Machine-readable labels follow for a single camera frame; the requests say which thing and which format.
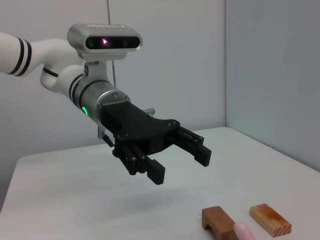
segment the rectangular wooden block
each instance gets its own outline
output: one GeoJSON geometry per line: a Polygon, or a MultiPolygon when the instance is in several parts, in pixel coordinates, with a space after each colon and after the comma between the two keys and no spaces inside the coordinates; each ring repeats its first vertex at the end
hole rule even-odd
{"type": "Polygon", "coordinates": [[[250,216],[274,238],[291,233],[292,225],[267,204],[252,206],[250,216]]]}
{"type": "Polygon", "coordinates": [[[234,225],[235,222],[220,206],[202,209],[202,227],[212,229],[216,240],[239,240],[234,225]]]}

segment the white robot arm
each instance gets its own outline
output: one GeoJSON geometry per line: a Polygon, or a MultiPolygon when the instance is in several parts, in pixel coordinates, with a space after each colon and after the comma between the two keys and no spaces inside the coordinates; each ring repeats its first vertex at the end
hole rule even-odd
{"type": "Polygon", "coordinates": [[[55,84],[60,72],[70,65],[80,65],[83,60],[66,40],[47,39],[28,42],[19,37],[0,32],[0,72],[26,76],[44,64],[41,84],[56,92],[55,84]]]}
{"type": "Polygon", "coordinates": [[[44,64],[41,84],[65,95],[98,125],[98,136],[121,160],[130,175],[145,173],[157,185],[165,168],[148,155],[177,145],[204,167],[211,151],[204,138],[181,127],[174,119],[153,118],[154,109],[141,110],[107,77],[106,61],[123,59],[141,48],[142,37],[124,25],[75,24],[67,40],[28,41],[0,33],[0,72],[25,76],[44,64]],[[105,134],[108,129],[113,143],[105,134]]]}

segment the table surface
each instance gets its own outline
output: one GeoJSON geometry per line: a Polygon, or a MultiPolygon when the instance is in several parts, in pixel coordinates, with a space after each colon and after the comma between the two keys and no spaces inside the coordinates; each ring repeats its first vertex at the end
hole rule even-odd
{"type": "Polygon", "coordinates": [[[0,214],[5,240],[212,240],[201,210],[221,206],[273,239],[250,216],[267,203],[292,224],[281,240],[319,239],[320,173],[231,128],[197,131],[212,150],[203,167],[170,147],[153,158],[164,184],[130,176],[106,145],[23,157],[0,214]]]}

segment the black bracket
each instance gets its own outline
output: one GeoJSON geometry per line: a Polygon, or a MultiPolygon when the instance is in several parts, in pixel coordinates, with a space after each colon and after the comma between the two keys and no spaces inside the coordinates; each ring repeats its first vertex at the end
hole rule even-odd
{"type": "Polygon", "coordinates": [[[155,184],[162,184],[165,168],[148,155],[172,145],[193,155],[204,167],[209,165],[211,150],[203,145],[203,137],[181,127],[176,120],[153,118],[130,102],[103,105],[101,124],[113,133],[113,155],[121,160],[130,175],[147,172],[155,184]]]}

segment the pink toy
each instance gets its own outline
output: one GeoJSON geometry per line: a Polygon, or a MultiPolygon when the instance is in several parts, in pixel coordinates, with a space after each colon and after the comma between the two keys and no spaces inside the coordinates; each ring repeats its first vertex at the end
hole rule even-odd
{"type": "Polygon", "coordinates": [[[248,225],[245,223],[236,222],[233,229],[239,240],[256,240],[248,225]]]}

